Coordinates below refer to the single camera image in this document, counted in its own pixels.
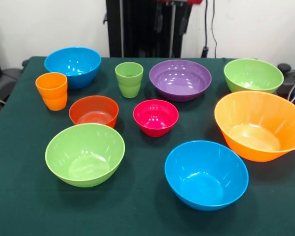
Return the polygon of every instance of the pink bowl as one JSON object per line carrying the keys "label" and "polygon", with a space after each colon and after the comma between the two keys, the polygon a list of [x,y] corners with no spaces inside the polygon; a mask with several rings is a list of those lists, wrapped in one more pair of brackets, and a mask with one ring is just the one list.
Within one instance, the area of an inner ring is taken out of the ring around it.
{"label": "pink bowl", "polygon": [[163,100],[146,100],[133,110],[133,118],[139,127],[151,137],[161,137],[178,121],[177,108]]}

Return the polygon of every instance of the red bowl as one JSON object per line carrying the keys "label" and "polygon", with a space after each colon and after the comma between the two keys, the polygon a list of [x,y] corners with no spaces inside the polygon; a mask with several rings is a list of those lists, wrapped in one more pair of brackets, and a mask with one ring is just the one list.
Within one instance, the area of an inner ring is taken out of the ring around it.
{"label": "red bowl", "polygon": [[178,121],[177,108],[163,100],[146,100],[133,110],[133,118],[139,127],[151,137],[161,137]]}
{"label": "red bowl", "polygon": [[114,128],[119,107],[117,102],[105,96],[89,96],[72,104],[69,110],[74,124],[99,123]]}

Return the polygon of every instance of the plastic bowl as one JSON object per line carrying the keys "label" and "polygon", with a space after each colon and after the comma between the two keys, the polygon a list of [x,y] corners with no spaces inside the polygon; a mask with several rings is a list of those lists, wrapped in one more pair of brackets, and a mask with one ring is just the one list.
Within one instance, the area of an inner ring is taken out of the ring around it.
{"label": "plastic bowl", "polygon": [[48,144],[45,160],[58,178],[76,187],[106,181],[124,155],[122,136],[102,124],[79,124],[58,133]]}
{"label": "plastic bowl", "polygon": [[101,61],[101,56],[92,49],[64,48],[45,59],[45,68],[50,72],[65,74],[69,89],[80,89],[95,78]]}
{"label": "plastic bowl", "polygon": [[295,105],[260,91],[241,91],[223,97],[215,120],[229,147],[239,156],[271,161],[295,150]]}
{"label": "plastic bowl", "polygon": [[238,200],[248,186],[248,171],[229,148],[209,141],[176,147],[165,162],[165,176],[174,193],[197,210],[219,210]]}
{"label": "plastic bowl", "polygon": [[72,104],[69,110],[74,124],[99,123],[114,128],[119,107],[117,102],[105,96],[89,96]]}
{"label": "plastic bowl", "polygon": [[133,110],[133,118],[139,127],[151,137],[161,137],[178,121],[177,108],[163,100],[146,100]]}
{"label": "plastic bowl", "polygon": [[193,61],[167,60],[151,69],[149,79],[163,97],[186,102],[204,92],[212,77],[208,69]]}
{"label": "plastic bowl", "polygon": [[224,75],[232,92],[257,90],[274,93],[284,81],[277,67],[257,59],[233,60],[224,67]]}

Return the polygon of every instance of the table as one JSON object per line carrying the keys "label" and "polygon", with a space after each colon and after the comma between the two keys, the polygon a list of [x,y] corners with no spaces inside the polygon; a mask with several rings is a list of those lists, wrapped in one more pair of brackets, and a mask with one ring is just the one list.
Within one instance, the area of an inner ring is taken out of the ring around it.
{"label": "table", "polygon": [[[229,93],[223,77],[228,59],[192,59],[212,73],[212,84],[197,99],[174,103],[177,125],[161,138],[145,135],[132,118],[136,104],[160,98],[148,72],[162,59],[103,58],[95,81],[69,91],[59,112],[44,105],[35,79],[46,72],[43,57],[33,57],[0,115],[0,236],[295,236],[295,151],[268,163],[245,160],[250,182],[236,203],[214,212],[193,210],[174,195],[164,162],[177,145],[198,139],[225,144],[214,121],[216,102]],[[144,66],[141,91],[123,98],[114,68],[124,61]],[[77,99],[101,94],[120,108],[116,130],[126,145],[115,174],[100,186],[80,189],[54,176],[45,148],[72,125],[68,110]]]}

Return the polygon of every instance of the blue bowl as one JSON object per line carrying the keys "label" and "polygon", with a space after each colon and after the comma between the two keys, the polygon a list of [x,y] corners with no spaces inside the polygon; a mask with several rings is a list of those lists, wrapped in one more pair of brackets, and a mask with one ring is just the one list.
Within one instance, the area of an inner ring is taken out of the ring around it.
{"label": "blue bowl", "polygon": [[239,199],[248,171],[229,148],[210,141],[190,141],[168,155],[165,176],[174,193],[197,210],[219,210]]}
{"label": "blue bowl", "polygon": [[64,48],[45,59],[45,68],[49,72],[65,74],[69,89],[81,89],[95,78],[101,62],[99,53],[92,49]]}

